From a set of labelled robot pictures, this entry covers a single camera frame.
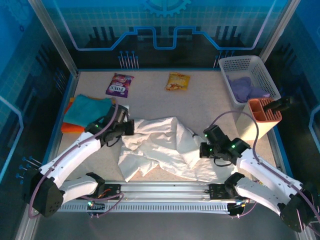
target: yellow snack bag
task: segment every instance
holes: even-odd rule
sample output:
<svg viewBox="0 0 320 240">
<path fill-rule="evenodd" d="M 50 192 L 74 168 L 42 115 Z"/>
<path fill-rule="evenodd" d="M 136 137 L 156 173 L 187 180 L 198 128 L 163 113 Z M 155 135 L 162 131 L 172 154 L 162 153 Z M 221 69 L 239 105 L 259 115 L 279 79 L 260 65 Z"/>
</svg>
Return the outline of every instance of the yellow snack bag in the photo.
<svg viewBox="0 0 320 240">
<path fill-rule="evenodd" d="M 168 83 L 165 86 L 165 90 L 187 90 L 190 76 L 183 75 L 177 72 L 170 72 Z"/>
</svg>

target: purple snack bag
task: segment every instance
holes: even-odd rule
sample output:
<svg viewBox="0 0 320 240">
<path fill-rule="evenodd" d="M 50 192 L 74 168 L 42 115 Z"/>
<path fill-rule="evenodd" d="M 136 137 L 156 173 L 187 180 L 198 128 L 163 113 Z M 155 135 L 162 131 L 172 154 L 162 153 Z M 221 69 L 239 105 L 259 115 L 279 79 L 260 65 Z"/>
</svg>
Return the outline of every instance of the purple snack bag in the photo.
<svg viewBox="0 0 320 240">
<path fill-rule="evenodd" d="M 134 76 L 115 73 L 105 94 L 127 98 L 131 80 L 134 78 Z"/>
</svg>

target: snack bag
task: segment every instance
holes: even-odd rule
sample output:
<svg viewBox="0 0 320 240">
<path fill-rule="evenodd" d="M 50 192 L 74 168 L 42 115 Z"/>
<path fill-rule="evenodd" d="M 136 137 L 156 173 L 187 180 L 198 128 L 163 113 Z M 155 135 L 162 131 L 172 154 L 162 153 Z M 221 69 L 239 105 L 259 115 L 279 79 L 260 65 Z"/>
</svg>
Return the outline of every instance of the snack bag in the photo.
<svg viewBox="0 0 320 240">
<path fill-rule="evenodd" d="M 134 76 L 115 73 L 105 94 L 127 98 L 129 86 L 134 78 Z"/>
<path fill-rule="evenodd" d="M 183 75 L 177 72 L 170 72 L 168 83 L 166 84 L 165 90 L 187 90 L 190 76 Z"/>
</svg>

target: teal towel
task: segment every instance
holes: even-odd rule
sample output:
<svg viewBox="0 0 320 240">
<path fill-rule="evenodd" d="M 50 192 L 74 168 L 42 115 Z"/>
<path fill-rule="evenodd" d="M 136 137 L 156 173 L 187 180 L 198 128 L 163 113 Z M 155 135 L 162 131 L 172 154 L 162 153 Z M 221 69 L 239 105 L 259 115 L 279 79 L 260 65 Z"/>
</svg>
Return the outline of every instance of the teal towel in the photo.
<svg viewBox="0 0 320 240">
<path fill-rule="evenodd" d="M 110 98 L 95 100 L 84 95 L 78 95 L 64 115 L 63 122 L 85 128 L 98 118 L 107 115 L 111 106 Z"/>
</svg>

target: glass panel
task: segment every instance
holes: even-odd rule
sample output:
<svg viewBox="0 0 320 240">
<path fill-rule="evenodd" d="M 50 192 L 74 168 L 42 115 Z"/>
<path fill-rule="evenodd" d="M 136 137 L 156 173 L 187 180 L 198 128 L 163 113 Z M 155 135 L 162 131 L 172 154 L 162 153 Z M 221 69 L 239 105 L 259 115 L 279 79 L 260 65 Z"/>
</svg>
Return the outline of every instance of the glass panel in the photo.
<svg viewBox="0 0 320 240">
<path fill-rule="evenodd" d="M 293 176 L 320 187 L 320 16 L 317 0 L 301 0 L 266 62 L 282 96 L 294 103 L 278 124 Z"/>
<path fill-rule="evenodd" d="M 24 172 L 45 157 L 70 73 L 28 1 L 0 0 L 0 29 L 0 229 L 14 239 Z"/>
<path fill-rule="evenodd" d="M 218 69 L 259 55 L 287 0 L 43 2 L 80 69 Z"/>
</svg>

